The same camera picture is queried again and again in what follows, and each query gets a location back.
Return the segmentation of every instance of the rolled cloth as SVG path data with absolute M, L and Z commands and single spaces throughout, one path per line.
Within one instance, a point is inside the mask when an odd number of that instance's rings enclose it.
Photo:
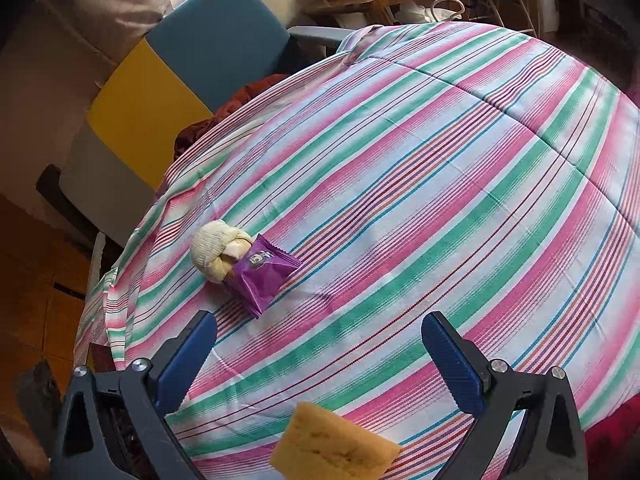
M 193 235 L 189 248 L 191 261 L 209 281 L 222 283 L 253 242 L 242 229 L 227 225 L 223 220 L 214 220 Z

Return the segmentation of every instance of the yellow sponge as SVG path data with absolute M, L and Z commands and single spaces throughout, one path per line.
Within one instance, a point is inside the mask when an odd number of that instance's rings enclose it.
M 402 448 L 311 402 L 299 402 L 270 464 L 287 480 L 378 480 Z

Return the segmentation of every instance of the purple snack wrapper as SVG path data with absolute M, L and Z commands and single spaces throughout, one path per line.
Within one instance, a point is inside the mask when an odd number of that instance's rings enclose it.
M 223 283 L 257 318 L 267 310 L 280 287 L 300 265 L 298 259 L 277 248 L 264 236 L 257 235 L 247 254 L 232 267 Z

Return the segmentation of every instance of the striped tablecloth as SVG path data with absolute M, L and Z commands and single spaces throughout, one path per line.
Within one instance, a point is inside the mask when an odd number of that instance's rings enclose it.
M 169 168 L 87 301 L 76 360 L 97 341 L 123 368 L 214 312 L 167 417 L 208 478 L 279 478 L 299 400 L 400 443 L 385 478 L 435 475 L 470 418 L 420 341 L 428 310 L 517 370 L 563 367 L 588 428 L 640 387 L 639 124 L 597 72 L 511 30 L 357 31 Z M 217 218 L 303 263 L 258 320 L 191 264 Z

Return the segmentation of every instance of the wooden floor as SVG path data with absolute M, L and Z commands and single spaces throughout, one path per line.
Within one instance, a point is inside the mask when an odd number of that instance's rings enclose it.
M 86 251 L 0 195 L 0 427 L 36 478 L 46 478 L 48 461 L 18 409 L 14 380 L 45 359 L 65 391 L 88 272 Z

